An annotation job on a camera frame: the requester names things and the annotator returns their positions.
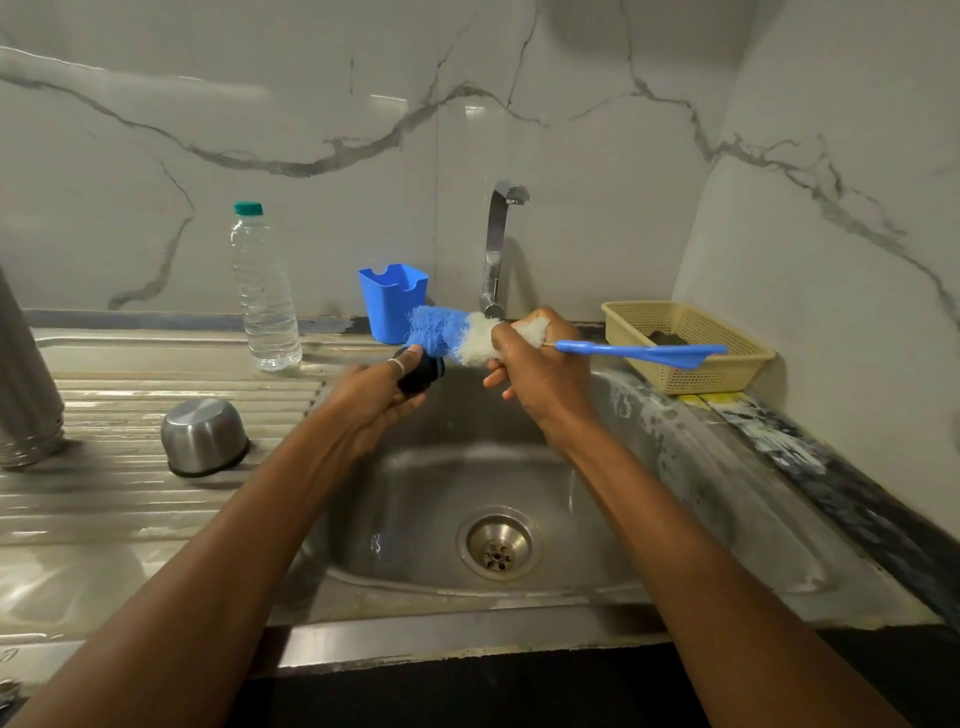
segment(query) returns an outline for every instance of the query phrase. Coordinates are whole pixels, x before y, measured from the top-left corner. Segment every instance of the sink drain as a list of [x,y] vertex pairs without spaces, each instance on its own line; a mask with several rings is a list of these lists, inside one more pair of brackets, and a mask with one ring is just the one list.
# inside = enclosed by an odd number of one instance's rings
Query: sink drain
[[519,579],[540,559],[539,538],[533,522],[519,511],[487,508],[461,523],[457,549],[464,563],[481,576]]

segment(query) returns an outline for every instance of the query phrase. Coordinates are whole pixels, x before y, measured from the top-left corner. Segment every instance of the wall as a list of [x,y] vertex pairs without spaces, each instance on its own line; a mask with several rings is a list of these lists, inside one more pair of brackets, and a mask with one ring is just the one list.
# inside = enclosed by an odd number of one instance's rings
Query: wall
[[0,260],[28,307],[231,311],[253,198],[301,314],[393,261],[473,308],[510,177],[509,312],[667,297],[754,4],[0,0]]
[[675,297],[768,401],[960,535],[960,6],[765,0]]

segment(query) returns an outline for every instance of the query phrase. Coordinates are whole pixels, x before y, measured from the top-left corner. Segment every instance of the silver ring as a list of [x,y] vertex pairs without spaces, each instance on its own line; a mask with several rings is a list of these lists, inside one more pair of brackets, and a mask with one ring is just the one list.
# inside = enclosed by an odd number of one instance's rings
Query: silver ring
[[396,357],[394,357],[393,359],[387,359],[387,361],[392,361],[392,362],[394,362],[394,363],[400,368],[400,376],[401,376],[401,377],[407,376],[407,369],[406,369],[406,367],[403,366],[403,362],[402,362],[402,361],[400,361],[400,360],[397,359]]

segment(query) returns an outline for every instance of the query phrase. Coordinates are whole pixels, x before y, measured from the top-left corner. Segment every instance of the blue brush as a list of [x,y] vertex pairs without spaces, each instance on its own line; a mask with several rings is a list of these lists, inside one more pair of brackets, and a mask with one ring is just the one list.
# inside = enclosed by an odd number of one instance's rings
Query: blue brush
[[[491,332],[503,322],[488,319],[482,313],[465,313],[452,308],[418,306],[410,314],[410,336],[407,346],[419,344],[430,356],[443,357],[450,354],[461,364],[484,364],[496,359]],[[589,341],[562,340],[544,342],[550,322],[545,318],[525,321],[515,326],[532,346],[554,347],[558,352],[577,354],[604,354],[642,359],[678,369],[696,369],[711,354],[727,353],[720,344],[688,345],[678,347],[615,347],[609,344],[594,344]]]
[[555,347],[558,352],[603,354],[605,356],[625,356],[628,359],[642,359],[655,364],[665,364],[677,369],[697,369],[711,354],[727,353],[723,344],[685,344],[675,347],[615,347],[610,344],[594,344],[592,341],[572,341],[564,339],[550,343],[545,347]]

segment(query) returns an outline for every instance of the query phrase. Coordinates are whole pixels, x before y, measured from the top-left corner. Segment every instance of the brush bristles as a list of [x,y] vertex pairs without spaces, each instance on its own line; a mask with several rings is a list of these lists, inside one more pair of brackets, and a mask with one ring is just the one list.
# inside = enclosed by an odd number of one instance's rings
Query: brush bristles
[[[493,347],[493,328],[503,322],[500,319],[488,319],[480,312],[464,313],[452,308],[439,306],[418,306],[410,314],[410,336],[407,346],[420,344],[430,356],[450,354],[456,361],[466,366],[486,364],[489,359],[498,359],[499,354]],[[539,317],[515,325],[520,334],[531,346],[543,346],[548,319]]]

